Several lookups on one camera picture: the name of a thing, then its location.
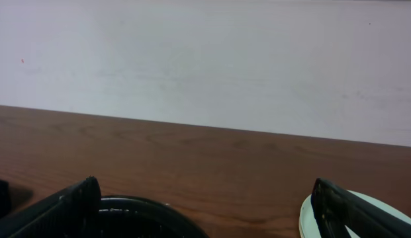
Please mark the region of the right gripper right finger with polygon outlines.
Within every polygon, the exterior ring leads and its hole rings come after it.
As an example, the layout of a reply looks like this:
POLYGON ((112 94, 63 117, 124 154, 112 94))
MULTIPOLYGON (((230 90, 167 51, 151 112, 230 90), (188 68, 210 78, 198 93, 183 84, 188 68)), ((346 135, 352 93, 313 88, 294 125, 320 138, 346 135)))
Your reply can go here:
POLYGON ((318 178, 311 194, 314 218, 322 238, 411 238, 411 224, 372 205, 329 180, 318 178))

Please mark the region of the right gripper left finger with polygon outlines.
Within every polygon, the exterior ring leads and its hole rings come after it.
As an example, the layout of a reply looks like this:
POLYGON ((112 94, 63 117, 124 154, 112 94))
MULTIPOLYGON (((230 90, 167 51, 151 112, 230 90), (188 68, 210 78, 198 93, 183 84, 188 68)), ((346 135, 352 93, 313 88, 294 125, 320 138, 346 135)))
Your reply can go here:
POLYGON ((101 189, 88 177, 0 220, 0 237, 76 236, 97 215, 101 189))

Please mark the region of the light blue plate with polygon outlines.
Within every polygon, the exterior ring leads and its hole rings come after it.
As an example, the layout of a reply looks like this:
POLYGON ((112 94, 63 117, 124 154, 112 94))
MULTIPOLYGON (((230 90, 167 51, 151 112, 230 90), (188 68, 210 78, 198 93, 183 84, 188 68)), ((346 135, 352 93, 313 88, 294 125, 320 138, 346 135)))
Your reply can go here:
MULTIPOLYGON (((390 215, 398 219, 401 219, 402 221, 405 221, 406 223, 409 223, 411 225, 411 218, 408 217, 406 214, 402 213, 401 211, 397 210, 396 208, 393 208, 392 206, 385 204, 384 202, 371 196, 368 196, 366 194, 362 194, 352 190, 350 190, 350 192, 360 197, 361 199, 364 199, 366 202, 369 202, 370 204, 389 213, 390 215)), ((318 225, 314 218, 314 211, 311 204, 311 195, 309 195, 302 203, 298 226, 301 238, 321 238, 318 225)))

